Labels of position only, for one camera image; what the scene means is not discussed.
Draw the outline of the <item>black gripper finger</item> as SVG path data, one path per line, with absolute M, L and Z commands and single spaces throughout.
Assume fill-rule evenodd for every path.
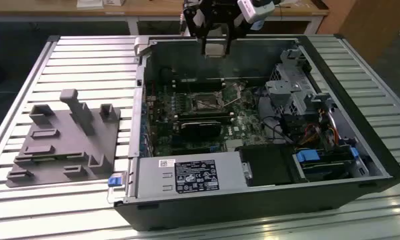
M 206 54 L 207 37 L 210 34 L 213 20 L 211 0 L 186 0 L 183 2 L 183 16 L 189 27 L 190 35 L 201 41 L 201 52 Z
M 243 22 L 245 16 L 238 4 L 226 10 L 226 25 L 227 25 L 227 37 L 226 37 L 226 55 L 231 52 L 233 40 L 238 38 L 238 27 Z

